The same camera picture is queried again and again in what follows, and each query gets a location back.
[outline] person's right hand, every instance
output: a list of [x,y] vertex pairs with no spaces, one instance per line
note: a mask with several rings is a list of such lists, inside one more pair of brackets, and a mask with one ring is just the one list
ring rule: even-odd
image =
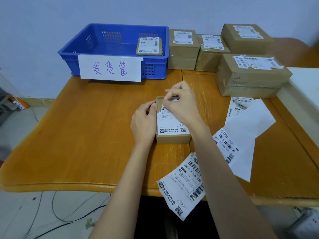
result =
[[[167,94],[163,99],[164,107],[169,109],[188,129],[191,128],[192,124],[195,125],[197,122],[202,122],[202,118],[197,109],[195,94],[186,81],[173,85],[171,89],[167,89],[165,92],[167,92]],[[168,99],[172,96],[179,96],[179,101],[169,101]]]

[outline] tiled floor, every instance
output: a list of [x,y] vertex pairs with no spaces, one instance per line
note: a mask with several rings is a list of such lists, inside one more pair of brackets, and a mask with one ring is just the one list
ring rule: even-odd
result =
[[[0,148],[6,148],[8,152],[14,149],[37,125],[36,119],[40,120],[47,110],[48,108],[36,107],[14,112],[0,127]],[[65,221],[72,221],[81,218],[100,205],[105,205],[110,194],[65,191],[57,192],[54,201],[53,196],[53,191],[43,193],[0,191],[0,238],[34,239],[42,233],[65,224],[54,216],[52,204],[57,217]],[[258,208],[273,226],[278,238],[285,238],[284,229],[297,219],[293,209],[288,206],[259,206]],[[96,222],[102,211],[103,208],[100,208],[80,221],[43,235],[41,239],[86,239],[93,228],[92,226],[87,228],[86,225],[90,225],[90,221]]]

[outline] person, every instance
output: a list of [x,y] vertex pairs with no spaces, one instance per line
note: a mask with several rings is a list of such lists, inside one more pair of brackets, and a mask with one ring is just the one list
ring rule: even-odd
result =
[[[163,105],[185,124],[194,141],[209,210],[219,237],[277,238],[219,151],[188,84],[182,81],[165,92]],[[169,98],[175,95],[180,97],[179,101],[170,102]],[[131,121],[135,146],[89,239],[134,237],[146,161],[156,133],[156,110],[153,100],[135,111]]]

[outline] brown cardboard box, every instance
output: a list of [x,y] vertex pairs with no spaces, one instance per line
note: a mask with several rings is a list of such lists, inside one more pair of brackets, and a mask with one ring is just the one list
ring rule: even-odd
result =
[[[162,108],[164,96],[158,96],[156,98],[157,104],[157,112],[156,112],[156,121],[157,121],[157,113],[160,112]],[[157,124],[156,124],[156,142],[157,144],[181,144],[181,143],[189,143],[190,134],[182,134],[182,135],[158,135],[157,133]]]
[[[217,76],[215,76],[222,96],[272,98],[292,76],[286,67],[271,70],[239,68],[233,56],[238,54],[223,54]],[[270,55],[251,56],[272,57]]]
[[[251,26],[259,32],[263,39],[242,38],[233,25]],[[224,24],[221,36],[232,53],[267,54],[273,44],[273,38],[256,24]]]
[[138,46],[136,47],[136,55],[143,55],[143,56],[163,56],[163,48],[162,48],[162,39],[159,38],[159,53],[138,53],[138,49],[139,49],[139,44],[140,44],[140,39],[138,39]]
[[230,53],[225,41],[221,39],[224,50],[204,48],[202,35],[197,35],[200,50],[196,61],[197,71],[217,72],[218,65],[223,53]]
[[194,70],[196,59],[179,59],[172,56],[168,57],[167,69]]
[[[174,31],[191,32],[193,44],[174,44]],[[199,42],[195,30],[170,29],[169,30],[169,55],[178,59],[197,59]]]

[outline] wall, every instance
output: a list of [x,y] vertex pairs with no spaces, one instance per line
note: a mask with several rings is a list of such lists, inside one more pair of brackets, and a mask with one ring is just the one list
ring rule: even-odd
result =
[[25,97],[55,98],[70,78],[57,54],[88,23],[164,25],[220,34],[255,23],[314,44],[319,0],[1,0],[1,73]]

